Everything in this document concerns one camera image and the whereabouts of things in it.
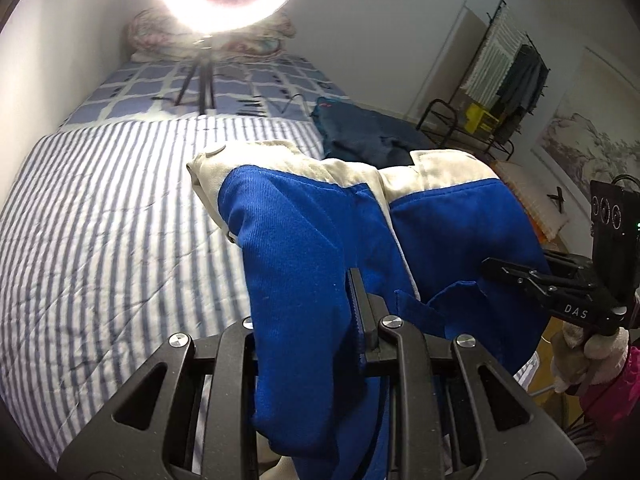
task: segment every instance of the gloved hand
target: gloved hand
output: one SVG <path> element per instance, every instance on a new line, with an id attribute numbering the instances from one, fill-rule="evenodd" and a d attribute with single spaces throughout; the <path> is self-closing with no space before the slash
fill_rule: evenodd
<path id="1" fill-rule="evenodd" d="M 624 328 L 619 328 L 613 336 L 593 335 L 584 348 L 583 342 L 584 330 L 567 322 L 551 338 L 554 350 L 551 373 L 556 392 L 562 393 L 572 384 L 581 384 L 592 364 L 598 368 L 591 384 L 608 383 L 625 367 L 629 332 Z"/>

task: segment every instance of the pink sleeve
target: pink sleeve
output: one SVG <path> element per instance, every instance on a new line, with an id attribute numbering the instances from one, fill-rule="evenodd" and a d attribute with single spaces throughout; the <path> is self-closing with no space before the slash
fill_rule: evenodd
<path id="1" fill-rule="evenodd" d="M 640 397 L 640 349 L 631 347 L 626 367 L 614 381 L 613 386 L 594 384 L 580 398 L 580 406 L 607 440 L 613 438 L 618 424 L 631 413 Z"/>

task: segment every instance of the button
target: button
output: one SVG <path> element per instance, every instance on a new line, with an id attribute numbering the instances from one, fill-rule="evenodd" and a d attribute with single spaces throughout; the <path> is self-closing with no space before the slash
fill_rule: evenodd
<path id="1" fill-rule="evenodd" d="M 220 142 L 220 143 L 214 144 L 210 148 L 207 148 L 207 150 L 204 152 L 204 154 L 206 156 L 214 156 L 214 155 L 217 155 L 218 153 L 220 153 L 225 148 L 226 148 L 226 144 L 224 142 Z"/>

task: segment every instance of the blue and beige garment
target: blue and beige garment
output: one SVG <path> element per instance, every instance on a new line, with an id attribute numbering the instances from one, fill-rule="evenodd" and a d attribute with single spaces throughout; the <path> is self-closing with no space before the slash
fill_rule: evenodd
<path id="1" fill-rule="evenodd" d="M 436 336 L 475 335 L 512 374 L 548 322 L 479 275 L 489 256 L 546 270 L 509 190 L 463 152 L 412 158 L 376 170 L 271 140 L 221 144 L 188 164 L 208 213 L 242 249 L 260 370 L 254 425 L 301 480 L 350 480 L 365 456 L 367 480 L 386 476 L 386 382 L 360 372 L 351 267 L 391 313 Z"/>

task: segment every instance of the striped blanket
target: striped blanket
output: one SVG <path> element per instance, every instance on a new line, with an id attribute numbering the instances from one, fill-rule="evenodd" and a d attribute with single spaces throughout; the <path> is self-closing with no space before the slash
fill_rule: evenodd
<path id="1" fill-rule="evenodd" d="M 185 169 L 229 139 L 322 155 L 311 124 L 217 117 L 58 133 L 25 161 L 0 214 L 0 395 L 52 466 L 165 338 L 248 315 L 241 253 Z"/>

